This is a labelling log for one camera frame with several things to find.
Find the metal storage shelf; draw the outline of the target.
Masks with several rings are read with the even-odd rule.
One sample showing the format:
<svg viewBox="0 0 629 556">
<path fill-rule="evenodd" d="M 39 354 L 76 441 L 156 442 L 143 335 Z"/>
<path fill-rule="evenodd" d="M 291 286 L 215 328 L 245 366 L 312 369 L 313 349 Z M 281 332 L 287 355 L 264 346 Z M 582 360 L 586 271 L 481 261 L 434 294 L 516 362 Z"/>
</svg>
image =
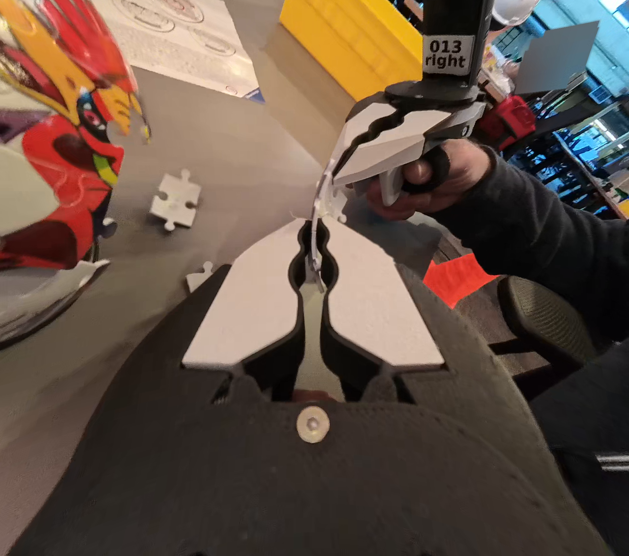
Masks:
<svg viewBox="0 0 629 556">
<path fill-rule="evenodd" d="M 504 160 L 538 179 L 561 202 L 603 220 L 628 220 L 628 96 L 596 99 L 553 91 L 531 99 L 535 130 L 499 145 Z"/>
</svg>

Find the yellow plastic bin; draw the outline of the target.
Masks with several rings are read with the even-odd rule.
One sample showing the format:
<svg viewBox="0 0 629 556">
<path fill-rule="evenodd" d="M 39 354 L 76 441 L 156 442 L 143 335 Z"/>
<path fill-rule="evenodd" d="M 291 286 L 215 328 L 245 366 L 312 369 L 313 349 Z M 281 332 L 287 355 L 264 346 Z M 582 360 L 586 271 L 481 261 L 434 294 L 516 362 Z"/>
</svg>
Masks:
<svg viewBox="0 0 629 556">
<path fill-rule="evenodd" d="M 284 0 L 279 21 L 356 102 L 422 79 L 422 36 L 388 0 Z"/>
</svg>

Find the colourful puzzle ball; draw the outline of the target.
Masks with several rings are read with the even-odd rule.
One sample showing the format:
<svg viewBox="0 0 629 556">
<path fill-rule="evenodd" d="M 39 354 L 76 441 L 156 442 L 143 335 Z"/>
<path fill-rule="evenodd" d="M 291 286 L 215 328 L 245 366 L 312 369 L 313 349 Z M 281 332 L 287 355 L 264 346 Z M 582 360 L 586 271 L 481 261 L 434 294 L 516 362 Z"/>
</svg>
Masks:
<svg viewBox="0 0 629 556">
<path fill-rule="evenodd" d="M 1 0 L 1 271 L 73 269 L 106 236 L 137 81 L 90 0 Z"/>
</svg>

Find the black mesh office chair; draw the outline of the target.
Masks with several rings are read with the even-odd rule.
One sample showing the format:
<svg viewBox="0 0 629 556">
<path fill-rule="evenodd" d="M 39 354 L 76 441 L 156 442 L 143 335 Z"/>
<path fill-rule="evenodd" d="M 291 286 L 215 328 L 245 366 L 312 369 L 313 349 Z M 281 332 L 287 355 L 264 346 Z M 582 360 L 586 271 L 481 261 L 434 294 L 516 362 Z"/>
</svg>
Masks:
<svg viewBox="0 0 629 556">
<path fill-rule="evenodd" d="M 490 344 L 493 354 L 544 360 L 512 376 L 527 403 L 588 403 L 600 392 L 600 365 L 622 341 L 606 339 L 561 296 L 524 278 L 503 278 L 498 301 L 512 338 Z"/>
</svg>

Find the orange floor tape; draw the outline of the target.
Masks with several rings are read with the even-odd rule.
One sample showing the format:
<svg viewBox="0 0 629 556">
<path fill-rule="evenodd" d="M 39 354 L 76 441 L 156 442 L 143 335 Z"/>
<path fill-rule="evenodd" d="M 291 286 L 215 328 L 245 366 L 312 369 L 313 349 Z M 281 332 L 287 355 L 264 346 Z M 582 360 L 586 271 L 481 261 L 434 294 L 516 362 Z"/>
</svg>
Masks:
<svg viewBox="0 0 629 556">
<path fill-rule="evenodd" d="M 497 279 L 486 272 L 474 253 L 436 263 L 432 260 L 423 278 L 424 285 L 453 309 L 463 299 Z"/>
</svg>

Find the person's right forearm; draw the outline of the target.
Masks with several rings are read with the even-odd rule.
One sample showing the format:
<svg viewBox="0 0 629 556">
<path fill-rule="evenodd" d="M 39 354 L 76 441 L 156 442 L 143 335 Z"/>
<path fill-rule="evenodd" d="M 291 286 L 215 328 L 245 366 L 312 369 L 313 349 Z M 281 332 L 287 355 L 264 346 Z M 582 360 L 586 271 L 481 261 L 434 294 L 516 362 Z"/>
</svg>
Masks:
<svg viewBox="0 0 629 556">
<path fill-rule="evenodd" d="M 484 271 L 522 277 L 561 296 L 597 337 L 628 339 L 628 222 L 561 202 L 490 150 L 489 174 L 434 218 Z"/>
</svg>

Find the person's legs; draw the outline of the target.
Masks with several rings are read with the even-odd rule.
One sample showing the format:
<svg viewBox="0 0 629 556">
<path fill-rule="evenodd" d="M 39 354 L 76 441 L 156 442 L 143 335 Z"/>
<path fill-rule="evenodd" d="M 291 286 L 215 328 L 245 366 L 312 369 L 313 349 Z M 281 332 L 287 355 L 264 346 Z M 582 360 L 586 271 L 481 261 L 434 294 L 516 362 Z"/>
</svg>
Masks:
<svg viewBox="0 0 629 556">
<path fill-rule="evenodd" d="M 628 554 L 628 341 L 531 403 L 572 495 L 614 555 Z"/>
</svg>

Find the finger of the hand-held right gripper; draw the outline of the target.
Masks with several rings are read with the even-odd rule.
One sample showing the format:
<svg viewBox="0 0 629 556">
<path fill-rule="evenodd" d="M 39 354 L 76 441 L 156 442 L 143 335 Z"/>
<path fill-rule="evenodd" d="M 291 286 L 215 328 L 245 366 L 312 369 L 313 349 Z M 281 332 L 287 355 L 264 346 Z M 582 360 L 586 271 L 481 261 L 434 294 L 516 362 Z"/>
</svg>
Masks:
<svg viewBox="0 0 629 556">
<path fill-rule="evenodd" d="M 407 104 L 391 100 L 385 93 L 358 102 L 345 120 L 330 156 L 336 160 L 334 172 L 340 170 L 360 144 L 374 140 L 382 129 L 399 125 L 406 114 Z"/>
<path fill-rule="evenodd" d="M 340 170 L 333 172 L 333 186 L 361 182 L 421 158 L 432 148 L 427 133 L 451 115 L 443 110 L 406 114 L 399 125 L 382 129 L 374 140 L 360 144 Z"/>
</svg>

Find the red tool bag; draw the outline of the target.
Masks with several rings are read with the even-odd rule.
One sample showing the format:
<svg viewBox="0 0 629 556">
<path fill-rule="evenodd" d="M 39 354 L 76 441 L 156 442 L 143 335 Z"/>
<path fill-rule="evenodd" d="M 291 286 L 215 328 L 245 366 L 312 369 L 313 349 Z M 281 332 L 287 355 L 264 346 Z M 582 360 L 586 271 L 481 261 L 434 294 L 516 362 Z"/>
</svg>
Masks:
<svg viewBox="0 0 629 556">
<path fill-rule="evenodd" d="M 501 154 L 507 153 L 536 128 L 535 114 L 521 96 L 511 95 L 488 108 L 476 123 L 476 140 Z"/>
</svg>

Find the white puzzle piece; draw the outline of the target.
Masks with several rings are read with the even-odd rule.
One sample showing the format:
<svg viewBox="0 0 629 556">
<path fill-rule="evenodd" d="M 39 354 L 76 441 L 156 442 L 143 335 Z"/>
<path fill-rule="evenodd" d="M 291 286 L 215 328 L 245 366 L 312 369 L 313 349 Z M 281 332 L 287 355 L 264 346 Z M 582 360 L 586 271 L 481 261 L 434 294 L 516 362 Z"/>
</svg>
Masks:
<svg viewBox="0 0 629 556">
<path fill-rule="evenodd" d="M 185 283 L 188 293 L 193 293 L 197 290 L 208 278 L 213 274 L 214 264 L 211 261 L 205 261 L 200 270 L 190 273 L 185 276 Z"/>
<path fill-rule="evenodd" d="M 313 228 L 319 219 L 325 216 L 331 217 L 341 224 L 346 224 L 347 222 L 347 216 L 343 213 L 343 209 L 347 204 L 348 196 L 345 194 L 344 189 L 334 186 L 333 172 L 335 165 L 336 160 L 331 158 L 316 185 L 311 209 L 311 224 Z"/>
<path fill-rule="evenodd" d="M 191 181 L 191 172 L 182 169 L 178 176 L 164 174 L 153 197 L 149 213 L 163 221 L 166 232 L 177 227 L 191 228 L 197 214 L 201 186 Z"/>
</svg>

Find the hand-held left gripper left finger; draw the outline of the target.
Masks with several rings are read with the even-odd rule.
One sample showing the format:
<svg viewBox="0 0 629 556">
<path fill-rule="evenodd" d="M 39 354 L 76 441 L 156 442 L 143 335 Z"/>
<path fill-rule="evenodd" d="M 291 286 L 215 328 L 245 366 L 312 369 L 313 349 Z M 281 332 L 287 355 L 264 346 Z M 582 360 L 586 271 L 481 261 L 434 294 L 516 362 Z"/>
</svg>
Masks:
<svg viewBox="0 0 629 556">
<path fill-rule="evenodd" d="M 291 401 L 306 351 L 308 220 L 295 219 L 250 246 L 224 278 L 182 358 L 187 370 L 254 379 L 273 401 Z"/>
</svg>

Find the person's right hand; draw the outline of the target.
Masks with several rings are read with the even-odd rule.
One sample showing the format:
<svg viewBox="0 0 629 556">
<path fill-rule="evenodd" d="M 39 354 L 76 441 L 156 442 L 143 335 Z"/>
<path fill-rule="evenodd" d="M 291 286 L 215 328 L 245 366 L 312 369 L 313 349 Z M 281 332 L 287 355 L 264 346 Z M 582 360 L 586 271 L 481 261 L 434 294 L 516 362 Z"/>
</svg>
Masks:
<svg viewBox="0 0 629 556">
<path fill-rule="evenodd" d="M 374 213 L 389 221 L 405 221 L 417 212 L 436 214 L 461 202 L 492 172 L 493 158 L 468 139 L 445 141 L 442 149 L 450 161 L 450 173 L 439 187 L 426 193 L 401 195 L 391 206 L 385 206 L 379 181 L 374 180 L 366 191 L 366 201 Z"/>
</svg>

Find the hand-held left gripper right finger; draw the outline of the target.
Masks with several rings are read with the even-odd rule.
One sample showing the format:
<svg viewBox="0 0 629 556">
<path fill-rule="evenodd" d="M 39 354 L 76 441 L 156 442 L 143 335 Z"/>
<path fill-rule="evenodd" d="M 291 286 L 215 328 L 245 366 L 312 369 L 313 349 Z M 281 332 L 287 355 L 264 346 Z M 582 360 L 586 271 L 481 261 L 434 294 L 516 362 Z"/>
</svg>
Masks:
<svg viewBox="0 0 629 556">
<path fill-rule="evenodd" d="M 393 258 L 333 217 L 318 221 L 325 284 L 321 355 L 352 397 L 375 377 L 442 370 L 445 359 Z"/>
</svg>

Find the white instruction sheet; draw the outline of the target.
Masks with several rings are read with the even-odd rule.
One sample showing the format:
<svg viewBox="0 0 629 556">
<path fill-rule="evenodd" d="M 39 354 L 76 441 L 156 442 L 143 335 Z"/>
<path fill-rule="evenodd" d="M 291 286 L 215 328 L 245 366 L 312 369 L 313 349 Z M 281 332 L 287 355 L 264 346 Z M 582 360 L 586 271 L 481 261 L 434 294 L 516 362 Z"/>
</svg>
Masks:
<svg viewBox="0 0 629 556">
<path fill-rule="evenodd" d="M 91 0 L 134 67 L 264 104 L 222 0 Z"/>
</svg>

